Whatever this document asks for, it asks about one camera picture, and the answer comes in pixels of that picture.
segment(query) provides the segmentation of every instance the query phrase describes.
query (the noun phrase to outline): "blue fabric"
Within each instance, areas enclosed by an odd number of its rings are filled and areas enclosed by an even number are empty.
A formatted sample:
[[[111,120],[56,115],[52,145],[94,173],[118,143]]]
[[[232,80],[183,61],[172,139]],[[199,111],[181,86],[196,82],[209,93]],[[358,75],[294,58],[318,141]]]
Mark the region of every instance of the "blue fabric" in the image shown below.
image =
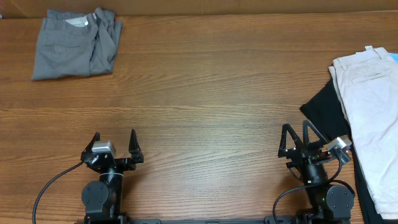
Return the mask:
[[[394,61],[396,61],[396,63],[398,63],[398,54],[395,54],[395,53],[389,53],[389,54],[394,59]]]

